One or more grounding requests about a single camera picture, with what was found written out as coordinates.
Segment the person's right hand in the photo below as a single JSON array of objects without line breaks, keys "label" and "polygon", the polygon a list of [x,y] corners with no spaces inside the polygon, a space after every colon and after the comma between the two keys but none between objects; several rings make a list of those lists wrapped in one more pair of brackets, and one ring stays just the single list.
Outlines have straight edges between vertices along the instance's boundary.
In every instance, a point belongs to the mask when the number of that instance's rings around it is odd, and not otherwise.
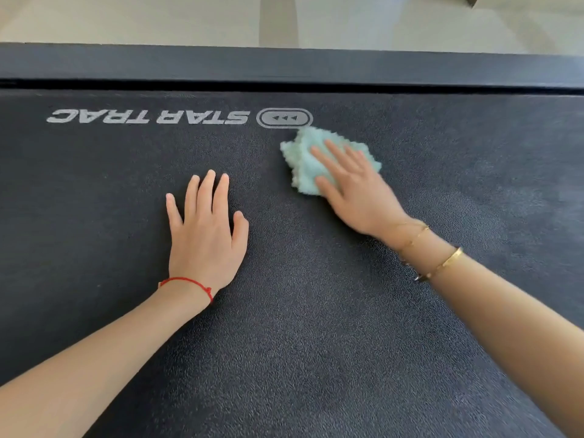
[{"label": "person's right hand", "polygon": [[331,207],[350,228],[393,245],[397,239],[397,229],[414,222],[362,152],[353,150],[360,156],[361,171],[339,171],[335,169],[339,165],[334,156],[329,158],[318,147],[311,147],[310,150],[336,180],[345,204]]}]

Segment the person's left hand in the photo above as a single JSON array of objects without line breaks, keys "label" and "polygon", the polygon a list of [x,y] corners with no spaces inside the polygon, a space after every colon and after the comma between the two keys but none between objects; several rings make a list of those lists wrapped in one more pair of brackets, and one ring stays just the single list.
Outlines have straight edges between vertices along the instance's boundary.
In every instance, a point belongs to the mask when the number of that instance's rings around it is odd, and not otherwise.
[{"label": "person's left hand", "polygon": [[214,183],[212,213],[196,214],[197,191],[204,177],[194,175],[187,185],[183,227],[171,233],[168,282],[193,284],[214,298],[232,282],[246,252],[231,246],[234,214],[229,211],[227,174]]}]

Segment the light green microfiber cloth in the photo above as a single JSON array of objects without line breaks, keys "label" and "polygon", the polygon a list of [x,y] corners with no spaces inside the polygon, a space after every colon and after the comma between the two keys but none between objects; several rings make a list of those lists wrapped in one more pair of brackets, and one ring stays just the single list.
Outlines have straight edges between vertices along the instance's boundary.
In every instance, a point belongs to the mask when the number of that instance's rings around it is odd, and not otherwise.
[{"label": "light green microfiber cloth", "polygon": [[283,158],[291,169],[291,185],[299,193],[322,196],[315,183],[315,178],[319,176],[327,178],[335,187],[338,186],[328,169],[311,154],[311,147],[318,147],[320,151],[332,159],[333,156],[325,145],[326,140],[330,140],[340,149],[348,146],[356,152],[362,152],[376,172],[381,170],[382,164],[374,159],[366,144],[350,141],[336,132],[312,126],[303,127],[298,130],[293,141],[280,143]]}]

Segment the person's left forearm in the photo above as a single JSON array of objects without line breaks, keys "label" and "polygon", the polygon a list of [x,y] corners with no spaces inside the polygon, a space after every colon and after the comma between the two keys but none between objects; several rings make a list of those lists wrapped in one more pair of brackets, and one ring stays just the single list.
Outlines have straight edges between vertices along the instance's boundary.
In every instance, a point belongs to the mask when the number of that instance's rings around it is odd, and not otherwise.
[{"label": "person's left forearm", "polygon": [[213,298],[162,282],[135,309],[0,387],[0,438],[83,438],[113,399]]}]

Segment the person's right forearm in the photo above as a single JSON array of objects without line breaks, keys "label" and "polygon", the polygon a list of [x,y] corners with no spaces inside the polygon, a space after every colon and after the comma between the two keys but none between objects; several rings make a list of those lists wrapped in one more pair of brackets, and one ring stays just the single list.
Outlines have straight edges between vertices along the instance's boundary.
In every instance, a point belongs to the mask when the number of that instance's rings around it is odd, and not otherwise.
[{"label": "person's right forearm", "polygon": [[504,373],[568,437],[584,438],[584,330],[419,221],[394,249],[448,304]]}]

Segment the black treadmill belt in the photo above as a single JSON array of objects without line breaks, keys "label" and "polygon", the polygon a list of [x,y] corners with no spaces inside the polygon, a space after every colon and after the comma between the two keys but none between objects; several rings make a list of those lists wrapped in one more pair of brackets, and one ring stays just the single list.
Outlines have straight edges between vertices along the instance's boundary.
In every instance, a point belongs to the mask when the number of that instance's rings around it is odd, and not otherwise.
[{"label": "black treadmill belt", "polygon": [[165,194],[230,176],[248,253],[91,438],[563,438],[381,243],[298,194],[256,122],[366,143],[402,206],[584,328],[584,96],[0,90],[0,384],[168,275]]}]

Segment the black treadmill side rail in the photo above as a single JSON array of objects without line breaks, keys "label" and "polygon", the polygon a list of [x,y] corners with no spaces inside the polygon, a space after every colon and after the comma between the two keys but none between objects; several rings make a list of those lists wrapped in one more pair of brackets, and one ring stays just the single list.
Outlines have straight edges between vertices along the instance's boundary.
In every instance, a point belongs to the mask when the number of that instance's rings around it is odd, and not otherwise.
[{"label": "black treadmill side rail", "polygon": [[0,43],[0,79],[584,90],[584,57]]}]

